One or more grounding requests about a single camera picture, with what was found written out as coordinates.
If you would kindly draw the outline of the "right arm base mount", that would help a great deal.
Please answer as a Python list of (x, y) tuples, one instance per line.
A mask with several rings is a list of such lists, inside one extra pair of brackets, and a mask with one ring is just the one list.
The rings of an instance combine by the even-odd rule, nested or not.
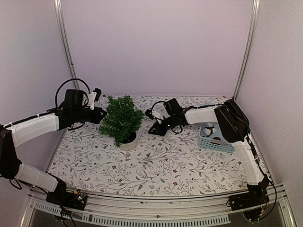
[(246, 209), (269, 202), (267, 187), (260, 185), (247, 185), (248, 192), (229, 196), (226, 206), (232, 211)]

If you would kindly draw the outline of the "white ribbed plant pot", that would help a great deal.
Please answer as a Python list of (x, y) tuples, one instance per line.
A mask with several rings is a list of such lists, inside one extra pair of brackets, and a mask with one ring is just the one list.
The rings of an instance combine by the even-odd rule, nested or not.
[(132, 132), (130, 137), (121, 142), (120, 148), (125, 151), (131, 151), (135, 149), (137, 145), (137, 134), (136, 132)]

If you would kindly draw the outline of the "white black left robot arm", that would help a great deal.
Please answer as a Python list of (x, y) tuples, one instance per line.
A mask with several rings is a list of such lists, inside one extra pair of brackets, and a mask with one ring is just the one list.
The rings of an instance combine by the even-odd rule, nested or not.
[(80, 126), (87, 122), (99, 124), (107, 114), (101, 107), (94, 106), (100, 96), (101, 90), (98, 88), (88, 94), (82, 90), (68, 89), (64, 101), (58, 107), (15, 123), (2, 125), (0, 127), (1, 177), (52, 192), (55, 201), (60, 205), (67, 205), (71, 199), (70, 194), (61, 188), (64, 184), (56, 177), (24, 164), (18, 159), (16, 149), (50, 132), (66, 128), (74, 130), (74, 125), (77, 123)]

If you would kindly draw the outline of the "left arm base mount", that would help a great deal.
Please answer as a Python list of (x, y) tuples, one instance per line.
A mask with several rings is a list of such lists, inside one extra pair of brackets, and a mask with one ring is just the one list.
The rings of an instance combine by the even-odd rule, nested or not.
[(67, 184), (56, 177), (58, 184), (53, 192), (48, 192), (46, 201), (59, 206), (84, 210), (87, 202), (87, 194), (80, 189), (73, 192), (67, 191)]

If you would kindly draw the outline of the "small green christmas tree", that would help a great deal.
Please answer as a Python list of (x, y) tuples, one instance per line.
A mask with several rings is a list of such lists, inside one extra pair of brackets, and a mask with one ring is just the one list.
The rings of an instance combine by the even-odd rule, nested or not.
[(143, 111), (135, 106), (130, 96), (109, 96), (107, 115), (102, 120), (99, 133), (112, 138), (115, 146), (119, 148), (122, 144), (135, 140), (143, 118)]

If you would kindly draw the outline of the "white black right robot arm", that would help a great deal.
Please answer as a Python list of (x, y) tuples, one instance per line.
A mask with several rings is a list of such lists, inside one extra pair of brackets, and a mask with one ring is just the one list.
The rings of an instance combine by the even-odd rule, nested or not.
[(146, 116), (155, 120), (148, 131), (150, 134), (164, 136), (168, 130), (177, 126), (184, 127), (196, 123), (218, 124), (223, 138), (235, 148), (245, 169), (249, 190), (245, 195), (246, 204), (255, 206), (263, 199), (263, 192), (269, 185), (269, 179), (260, 167), (258, 153), (251, 141), (249, 121), (233, 99), (221, 104), (182, 108), (173, 98), (164, 101), (163, 106), (168, 117), (161, 116), (153, 108), (145, 111)]

